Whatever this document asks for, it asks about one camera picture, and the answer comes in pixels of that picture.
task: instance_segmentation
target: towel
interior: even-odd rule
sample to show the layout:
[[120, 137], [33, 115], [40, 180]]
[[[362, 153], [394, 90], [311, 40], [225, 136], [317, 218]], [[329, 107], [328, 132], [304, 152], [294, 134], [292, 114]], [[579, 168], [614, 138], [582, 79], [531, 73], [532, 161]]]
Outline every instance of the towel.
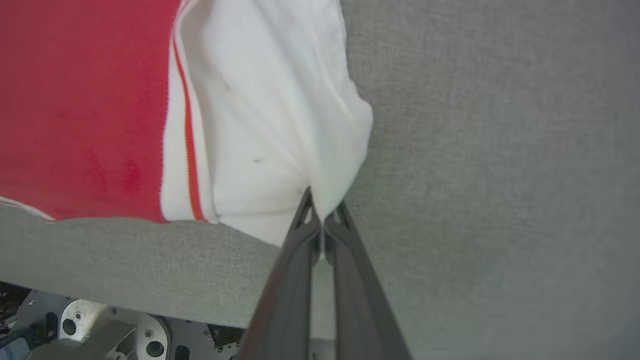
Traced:
[[224, 223], [281, 245], [364, 161], [338, 0], [10, 0], [0, 202], [48, 221]]

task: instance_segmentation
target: circular hole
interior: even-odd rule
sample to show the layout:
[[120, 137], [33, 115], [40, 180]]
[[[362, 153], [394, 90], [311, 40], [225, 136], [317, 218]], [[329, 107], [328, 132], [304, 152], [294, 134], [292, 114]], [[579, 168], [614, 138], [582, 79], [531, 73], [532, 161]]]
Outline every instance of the circular hole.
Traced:
[[67, 333], [67, 335], [73, 335], [76, 333], [76, 323], [71, 319], [66, 319], [62, 322], [62, 329]]
[[147, 354], [151, 357], [159, 357], [164, 353], [164, 345], [160, 341], [151, 341], [147, 345]]

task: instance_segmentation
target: gray cloth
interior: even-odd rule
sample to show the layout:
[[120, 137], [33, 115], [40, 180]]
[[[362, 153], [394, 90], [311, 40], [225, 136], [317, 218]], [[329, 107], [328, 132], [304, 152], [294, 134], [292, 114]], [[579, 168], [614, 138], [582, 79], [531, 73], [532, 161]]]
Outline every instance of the gray cloth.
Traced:
[[[346, 200], [415, 358], [640, 357], [640, 3], [343, 10], [375, 116]], [[223, 225], [0, 217], [4, 281], [214, 323], [248, 323], [277, 254]]]

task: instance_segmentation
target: metal plate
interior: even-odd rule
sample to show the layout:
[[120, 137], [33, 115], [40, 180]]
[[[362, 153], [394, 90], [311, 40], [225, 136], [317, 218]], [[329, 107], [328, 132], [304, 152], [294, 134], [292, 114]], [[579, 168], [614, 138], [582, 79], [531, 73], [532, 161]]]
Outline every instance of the metal plate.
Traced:
[[[75, 333], [65, 332], [64, 323], [67, 320], [76, 325]], [[92, 332], [99, 330], [112, 320], [137, 325], [134, 349], [138, 360], [167, 359], [170, 349], [169, 336], [162, 323], [156, 318], [138, 311], [118, 309], [88, 300], [75, 300], [64, 309], [60, 316], [59, 339], [84, 342]], [[147, 346], [153, 341], [162, 344], [163, 352], [160, 356], [154, 357], [147, 353]]]

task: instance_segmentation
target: red stripe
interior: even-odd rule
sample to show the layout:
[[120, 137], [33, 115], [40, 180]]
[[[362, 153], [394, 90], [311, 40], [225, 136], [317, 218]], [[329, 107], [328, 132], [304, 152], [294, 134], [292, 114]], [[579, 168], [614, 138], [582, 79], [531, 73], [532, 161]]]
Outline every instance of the red stripe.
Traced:
[[193, 128], [191, 127], [191, 101], [189, 101], [189, 92], [187, 91], [187, 81], [184, 77], [184, 70], [178, 56], [178, 49], [175, 45], [175, 35], [173, 36], [173, 53], [178, 64], [178, 72], [182, 81], [182, 90], [184, 91], [184, 135], [187, 143], [187, 164], [189, 174], [189, 198], [191, 199], [191, 210], [196, 220], [203, 220], [202, 208], [200, 207], [200, 195], [198, 194], [198, 170], [196, 168], [196, 155], [193, 146]]

